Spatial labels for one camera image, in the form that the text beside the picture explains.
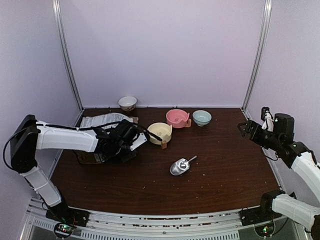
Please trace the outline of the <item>metal scoop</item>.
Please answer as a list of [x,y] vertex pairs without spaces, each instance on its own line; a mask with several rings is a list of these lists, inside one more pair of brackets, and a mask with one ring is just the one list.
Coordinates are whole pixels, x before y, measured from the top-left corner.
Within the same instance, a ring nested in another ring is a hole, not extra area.
[[170,166],[170,169],[169,169],[170,174],[173,176],[182,175],[183,173],[185,173],[190,169],[190,162],[195,160],[196,158],[197,156],[195,155],[190,159],[186,159],[186,158],[178,159]]

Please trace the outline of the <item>pet food bag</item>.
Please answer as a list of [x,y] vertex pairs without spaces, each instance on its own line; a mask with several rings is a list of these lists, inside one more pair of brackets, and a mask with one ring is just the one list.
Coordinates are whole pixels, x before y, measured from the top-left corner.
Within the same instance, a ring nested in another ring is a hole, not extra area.
[[138,123],[122,113],[110,112],[83,117],[80,128],[95,131],[98,137],[94,151],[97,164],[107,161],[125,163],[137,156],[136,146],[140,137]]

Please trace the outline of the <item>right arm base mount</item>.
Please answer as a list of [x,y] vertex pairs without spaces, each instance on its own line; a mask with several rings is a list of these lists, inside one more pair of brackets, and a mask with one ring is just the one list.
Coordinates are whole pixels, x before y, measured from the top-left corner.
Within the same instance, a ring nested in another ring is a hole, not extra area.
[[243,227],[270,222],[273,219],[273,215],[264,211],[260,206],[243,208],[238,213]]

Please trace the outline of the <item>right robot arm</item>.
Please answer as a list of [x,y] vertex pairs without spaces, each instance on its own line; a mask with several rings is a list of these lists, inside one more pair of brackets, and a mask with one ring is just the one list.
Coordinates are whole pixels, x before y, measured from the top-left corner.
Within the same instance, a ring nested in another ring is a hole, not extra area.
[[[272,115],[264,107],[263,124],[246,120],[237,125],[242,137],[262,148],[273,150],[285,165],[299,175],[316,198],[320,197],[320,163],[304,143],[294,140],[295,119],[285,113]],[[259,220],[266,221],[274,213],[284,215],[302,225],[314,240],[320,238],[320,209],[297,200],[284,191],[274,190],[262,195],[256,210]]]

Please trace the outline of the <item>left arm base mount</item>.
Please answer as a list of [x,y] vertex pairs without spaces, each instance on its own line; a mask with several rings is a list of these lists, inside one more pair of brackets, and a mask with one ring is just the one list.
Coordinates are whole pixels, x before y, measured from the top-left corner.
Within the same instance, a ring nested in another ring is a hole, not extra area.
[[57,222],[65,223],[77,227],[85,227],[89,220],[90,213],[86,210],[80,210],[70,207],[49,207],[45,217]]

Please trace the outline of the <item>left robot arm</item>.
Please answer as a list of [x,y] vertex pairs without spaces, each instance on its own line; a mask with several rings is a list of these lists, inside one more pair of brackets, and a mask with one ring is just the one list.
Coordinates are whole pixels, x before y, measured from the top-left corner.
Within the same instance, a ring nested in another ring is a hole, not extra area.
[[70,127],[36,120],[27,115],[7,141],[7,166],[20,174],[44,200],[48,209],[61,222],[72,218],[63,194],[41,169],[37,152],[57,150],[102,155],[110,159],[129,158],[140,136],[131,121],[123,119],[102,126]]

